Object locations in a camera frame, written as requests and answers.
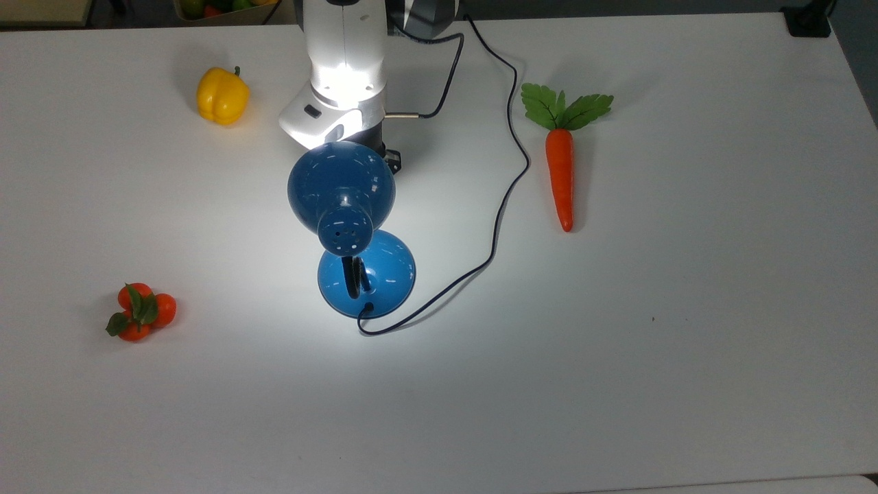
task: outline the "blue lamp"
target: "blue lamp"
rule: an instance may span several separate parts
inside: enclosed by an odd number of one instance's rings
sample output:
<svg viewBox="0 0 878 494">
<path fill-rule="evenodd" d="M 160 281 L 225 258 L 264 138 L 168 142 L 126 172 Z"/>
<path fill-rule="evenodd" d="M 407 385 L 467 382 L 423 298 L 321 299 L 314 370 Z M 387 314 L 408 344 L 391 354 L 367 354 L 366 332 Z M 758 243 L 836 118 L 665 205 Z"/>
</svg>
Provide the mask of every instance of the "blue lamp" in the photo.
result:
<svg viewBox="0 0 878 494">
<path fill-rule="evenodd" d="M 378 229 L 396 188 L 384 159 L 354 142 L 327 142 L 306 152 L 287 183 L 292 211 L 317 234 L 320 292 L 335 310 L 358 317 L 394 311 L 414 286 L 414 257 L 396 236 Z"/>
</svg>

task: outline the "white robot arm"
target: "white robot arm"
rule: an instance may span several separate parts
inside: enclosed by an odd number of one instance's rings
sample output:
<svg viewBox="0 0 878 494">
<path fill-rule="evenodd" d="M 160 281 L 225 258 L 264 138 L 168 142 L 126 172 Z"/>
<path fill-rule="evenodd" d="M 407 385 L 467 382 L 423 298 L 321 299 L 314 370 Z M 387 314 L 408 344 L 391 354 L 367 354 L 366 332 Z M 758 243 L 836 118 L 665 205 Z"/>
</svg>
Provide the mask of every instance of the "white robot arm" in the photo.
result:
<svg viewBox="0 0 878 494">
<path fill-rule="evenodd" d="M 308 149 L 351 140 L 385 154 L 387 19 L 433 38 L 457 13 L 457 0 L 301 0 L 311 79 L 281 112 L 280 126 Z"/>
</svg>

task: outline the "lamp shade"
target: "lamp shade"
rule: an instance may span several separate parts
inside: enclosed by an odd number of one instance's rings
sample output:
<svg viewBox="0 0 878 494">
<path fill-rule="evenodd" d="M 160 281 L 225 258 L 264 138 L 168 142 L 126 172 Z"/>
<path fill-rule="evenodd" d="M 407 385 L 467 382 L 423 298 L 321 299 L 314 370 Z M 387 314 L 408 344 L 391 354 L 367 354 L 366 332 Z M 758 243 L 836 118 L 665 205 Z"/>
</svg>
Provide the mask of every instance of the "lamp shade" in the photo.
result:
<svg viewBox="0 0 878 494">
<path fill-rule="evenodd" d="M 354 142 L 327 142 L 306 152 L 287 183 L 290 206 L 323 248 L 355 256 L 387 219 L 396 189 L 384 159 Z"/>
</svg>

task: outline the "yellow bell pepper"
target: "yellow bell pepper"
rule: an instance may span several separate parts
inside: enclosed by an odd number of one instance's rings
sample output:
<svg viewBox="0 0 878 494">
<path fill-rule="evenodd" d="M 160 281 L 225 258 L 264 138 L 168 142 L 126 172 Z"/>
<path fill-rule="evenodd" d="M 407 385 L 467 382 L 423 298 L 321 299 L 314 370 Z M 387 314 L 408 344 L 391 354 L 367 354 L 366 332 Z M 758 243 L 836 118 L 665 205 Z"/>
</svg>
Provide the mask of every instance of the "yellow bell pepper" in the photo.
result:
<svg viewBox="0 0 878 494">
<path fill-rule="evenodd" d="M 250 99 L 250 88 L 240 78 L 241 68 L 234 74 L 213 67 L 198 83 L 198 113 L 206 120 L 229 125 L 238 120 Z"/>
</svg>

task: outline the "tomato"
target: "tomato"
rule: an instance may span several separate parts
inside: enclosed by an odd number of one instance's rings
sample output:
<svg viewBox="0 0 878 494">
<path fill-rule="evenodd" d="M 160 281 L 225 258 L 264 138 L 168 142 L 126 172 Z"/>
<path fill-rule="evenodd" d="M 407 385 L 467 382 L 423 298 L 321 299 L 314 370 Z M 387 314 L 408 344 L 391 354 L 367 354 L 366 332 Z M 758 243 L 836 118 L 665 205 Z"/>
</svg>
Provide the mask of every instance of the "tomato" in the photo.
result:
<svg viewBox="0 0 878 494">
<path fill-rule="evenodd" d="M 155 296 L 155 302 L 159 305 L 159 316 L 153 321 L 153 327 L 163 328 L 176 316 L 176 300 L 168 294 L 158 294 Z"/>
<path fill-rule="evenodd" d="M 141 297 L 153 293 L 153 289 L 145 283 L 131 283 L 130 285 L 137 290 L 137 293 L 140 294 Z M 119 290 L 119 295 L 117 295 L 116 300 L 119 301 L 119 306 L 122 309 L 131 310 L 131 296 L 128 294 L 128 287 L 122 287 L 122 289 Z"/>
<path fill-rule="evenodd" d="M 125 310 L 122 314 L 124 314 L 129 320 L 131 319 L 131 310 Z M 149 336 L 150 331 L 151 328 L 149 327 L 149 324 L 141 324 L 138 329 L 137 322 L 132 321 L 128 323 L 124 331 L 119 333 L 119 338 L 122 338 L 125 341 L 139 341 Z"/>
<path fill-rule="evenodd" d="M 205 15 L 205 0 L 180 0 L 180 9 L 189 18 L 202 18 Z"/>
</svg>

